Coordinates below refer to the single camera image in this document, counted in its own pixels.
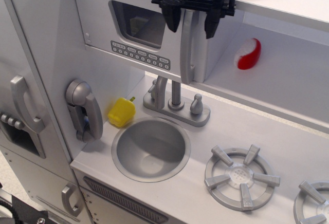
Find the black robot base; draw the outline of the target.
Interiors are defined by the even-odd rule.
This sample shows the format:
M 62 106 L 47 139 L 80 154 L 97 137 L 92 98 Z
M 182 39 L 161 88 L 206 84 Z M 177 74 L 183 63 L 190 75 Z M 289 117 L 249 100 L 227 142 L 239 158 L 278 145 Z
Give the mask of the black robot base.
M 47 211 L 38 211 L 2 187 L 1 184 L 1 223 L 54 223 Z

